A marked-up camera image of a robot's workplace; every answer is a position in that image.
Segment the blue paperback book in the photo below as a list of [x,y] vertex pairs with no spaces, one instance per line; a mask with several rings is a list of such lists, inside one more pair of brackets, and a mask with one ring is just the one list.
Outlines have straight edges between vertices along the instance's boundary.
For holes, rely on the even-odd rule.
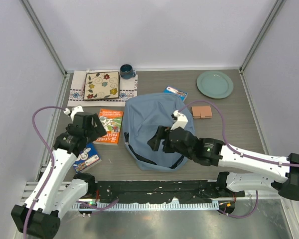
[[167,86],[164,91],[164,93],[173,93],[178,95],[183,101],[186,100],[188,93],[185,91],[182,91],[178,88],[172,87],[172,86]]

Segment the blue fabric backpack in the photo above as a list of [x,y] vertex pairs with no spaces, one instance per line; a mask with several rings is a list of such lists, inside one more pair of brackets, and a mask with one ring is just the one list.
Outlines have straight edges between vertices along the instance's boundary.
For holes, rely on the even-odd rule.
[[148,141],[159,126],[172,126],[175,110],[184,107],[181,97],[172,93],[139,95],[126,101],[121,134],[126,149],[142,171],[173,172],[184,166],[188,159],[175,153],[152,151]]

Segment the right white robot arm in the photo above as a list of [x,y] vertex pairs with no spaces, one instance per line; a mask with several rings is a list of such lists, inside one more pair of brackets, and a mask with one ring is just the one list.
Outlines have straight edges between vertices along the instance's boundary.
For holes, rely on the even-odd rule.
[[270,156],[233,147],[213,138],[197,138],[180,127],[159,126],[148,140],[153,151],[161,147],[165,153],[180,153],[202,166],[242,169],[246,175],[222,172],[215,191],[219,196],[245,190],[268,190],[281,197],[299,201],[299,154]]

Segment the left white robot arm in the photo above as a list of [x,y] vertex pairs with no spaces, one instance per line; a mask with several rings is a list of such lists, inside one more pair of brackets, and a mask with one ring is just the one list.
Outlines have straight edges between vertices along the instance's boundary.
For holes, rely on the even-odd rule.
[[90,199],[96,193],[95,177],[89,173],[78,173],[65,190],[59,192],[68,170],[87,144],[106,135],[97,114],[72,111],[70,117],[72,122],[56,138],[48,167],[35,189],[23,205],[14,205],[11,211],[24,237],[54,238],[62,218],[74,203],[81,197]]

